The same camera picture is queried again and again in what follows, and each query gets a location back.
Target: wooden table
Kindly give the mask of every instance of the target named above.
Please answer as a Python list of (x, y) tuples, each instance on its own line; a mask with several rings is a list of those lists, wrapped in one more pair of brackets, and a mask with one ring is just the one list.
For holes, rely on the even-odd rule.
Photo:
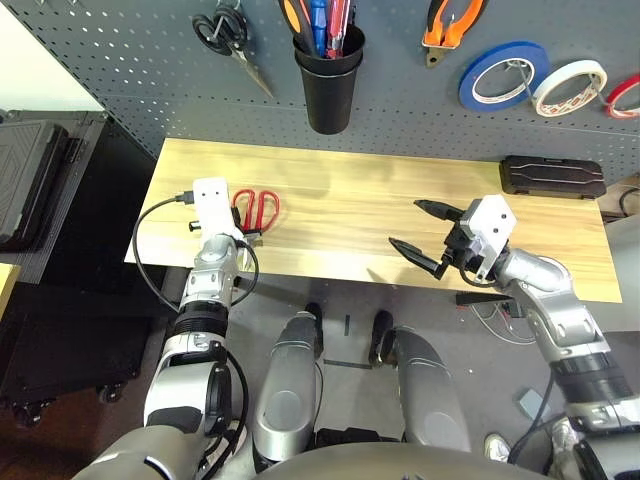
[[(168, 138), (143, 210), (190, 190), (194, 179), (223, 176), (230, 192), (269, 189), (280, 217), (256, 248), (265, 273), (302, 275), (455, 290), (472, 289), (457, 271), (441, 281), (404, 260), (393, 236), (437, 260), (452, 224), (412, 204), (427, 198), (466, 208), (501, 193), (498, 164), (236, 145)], [(518, 224), (511, 245), (556, 258), (583, 300), (620, 302), (620, 292), (595, 201), (505, 195)], [(199, 249), (193, 206), (172, 204), (141, 225), (147, 264), (193, 266)], [(133, 262), (131, 249), (127, 261)]]
[(0, 263), (0, 321), (2, 320), (4, 309), (7, 307), (7, 303), (9, 303), (9, 297), (11, 296), (13, 286), (18, 280), (19, 273), (19, 266)]

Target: floor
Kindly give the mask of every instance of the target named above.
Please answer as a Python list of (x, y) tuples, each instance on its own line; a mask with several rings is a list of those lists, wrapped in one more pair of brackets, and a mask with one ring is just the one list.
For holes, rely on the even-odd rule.
[[(174, 281), (179, 283), (179, 279), (177, 275)], [(416, 328), (447, 364), (466, 415), (473, 452), (482, 454), (483, 439), (492, 431), (501, 432), (513, 443), (530, 422), (514, 398), (529, 387), (542, 393), (548, 367), (535, 346), (510, 345), (492, 337), (470, 310), (456, 308), (454, 295), (445, 290), (262, 275), (255, 294), (232, 310), (228, 332), (228, 348), (243, 365), (248, 379), (250, 414), (274, 341), (287, 320), (308, 300), (315, 300), (325, 314), (322, 360), (366, 364), (373, 317), (379, 309), (387, 309), (393, 312), (397, 324)], [(490, 307), (482, 308), (483, 315), (490, 311)], [(524, 324), (515, 327), (521, 335), (527, 335)], [(49, 407), (42, 424), (31, 431), (16, 430), (7, 412), (0, 411), (0, 478), (70, 478), (118, 436), (139, 426), (162, 337), (161, 329), (150, 337), (140, 378), (127, 386), (123, 399), (116, 404), (98, 404), (91, 391), (67, 395)], [(639, 335), (611, 334), (608, 338), (630, 383), (638, 388)], [(324, 362), (322, 368), (325, 385), (318, 428), (354, 426), (374, 429), (385, 436), (402, 435), (397, 373), (393, 369), (370, 370)], [(234, 392), (239, 392), (238, 385), (234, 384)], [(235, 397), (235, 410), (239, 411), (240, 399)], [(554, 413), (561, 410), (557, 389), (550, 406)], [(541, 468), (548, 440), (542, 435), (534, 443), (539, 445), (534, 445), (536, 448), (523, 461), (531, 468)], [(34, 473), (36, 464), (39, 472), (47, 474)], [(252, 472), (250, 449), (244, 448), (221, 477), (252, 478)]]

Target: red tape roll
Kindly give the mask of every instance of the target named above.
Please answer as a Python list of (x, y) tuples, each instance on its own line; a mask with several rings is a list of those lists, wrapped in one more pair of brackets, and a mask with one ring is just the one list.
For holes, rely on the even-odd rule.
[(640, 107), (636, 107), (630, 110), (616, 109), (616, 102), (620, 100), (620, 97), (622, 97), (629, 90), (631, 90), (633, 87), (636, 87), (638, 85), (640, 85), (640, 73), (638, 73), (637, 75), (634, 75), (631, 78), (628, 78), (627, 80), (622, 82), (620, 85), (618, 85), (616, 88), (614, 88), (613, 92), (611, 92), (611, 94), (609, 95), (609, 98), (607, 98), (607, 103), (608, 103), (606, 107), (607, 115), (609, 115), (611, 118), (620, 118), (620, 119), (640, 117)]

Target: gray floor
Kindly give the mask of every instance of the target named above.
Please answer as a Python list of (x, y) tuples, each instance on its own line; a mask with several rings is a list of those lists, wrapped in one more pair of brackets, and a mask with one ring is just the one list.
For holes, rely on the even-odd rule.
[[(175, 284), (183, 285), (178, 275)], [(514, 398), (532, 387), (544, 391), (549, 368), (535, 345), (515, 346), (492, 337), (468, 309), (457, 309), (455, 292), (449, 290), (396, 287), (392, 285), (261, 275), (255, 293), (231, 311), (228, 348), (243, 366), (251, 393), (249, 415), (268, 367), (269, 352), (282, 328), (307, 301), (317, 301), (324, 310), (325, 350), (322, 360), (367, 363), (373, 318), (379, 309), (394, 314), (396, 324), (410, 325), (436, 348), (450, 369), (466, 415), (474, 454), (482, 455), (483, 439), (498, 431), (511, 443), (529, 427), (530, 420), (518, 409)], [(482, 307), (488, 314), (491, 307)], [(349, 327), (345, 326), (349, 316)], [(500, 327), (500, 320), (494, 326)], [(514, 325), (528, 335), (523, 324)], [(107, 425), (133, 424), (141, 419), (144, 393), (155, 368), (162, 332), (150, 339), (143, 374), (125, 390), (131, 399), (126, 413), (116, 405)], [(612, 340), (624, 357), (629, 380), (640, 383), (638, 335), (625, 334)], [(323, 362), (324, 398), (317, 428), (345, 429), (349, 426), (377, 430), (399, 438), (404, 429), (398, 402), (397, 373), (389, 368), (368, 370), (326, 365)], [(240, 388), (234, 380), (234, 411), (240, 411)], [(562, 399), (554, 389), (551, 412), (560, 412)], [(525, 464), (541, 468), (548, 454), (548, 439), (542, 434)], [(225, 479), (254, 476), (250, 442), (220, 472)]]

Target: pegboard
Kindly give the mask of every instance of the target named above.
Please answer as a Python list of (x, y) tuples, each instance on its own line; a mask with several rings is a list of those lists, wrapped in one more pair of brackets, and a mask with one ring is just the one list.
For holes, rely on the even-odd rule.
[[(597, 99), (572, 114), (544, 118), (528, 102), (477, 113), (457, 98), (473, 59), (518, 39), (543, 45), (554, 69), (598, 60), (609, 76), (606, 95), (640, 69), (637, 0), (617, 0), (615, 8), (604, 0), (489, 0), (462, 45), (433, 69), (424, 67), (420, 46), (425, 0), (360, 0), (364, 61), (349, 127), (332, 136), (308, 126), (291, 35), (274, 0), (242, 3), (251, 35), (247, 56), (274, 99), (235, 60), (196, 38), (190, 16), (210, 15), (216, 0), (0, 1), (156, 156), (170, 136), (470, 160), (508, 154), (585, 159), (601, 163), (607, 183), (640, 168), (640, 123), (607, 117)], [(459, 17), (465, 1), (450, 3)], [(482, 89), (499, 93), (508, 81), (513, 72), (488, 75)], [(632, 102), (640, 103), (638, 90)]]

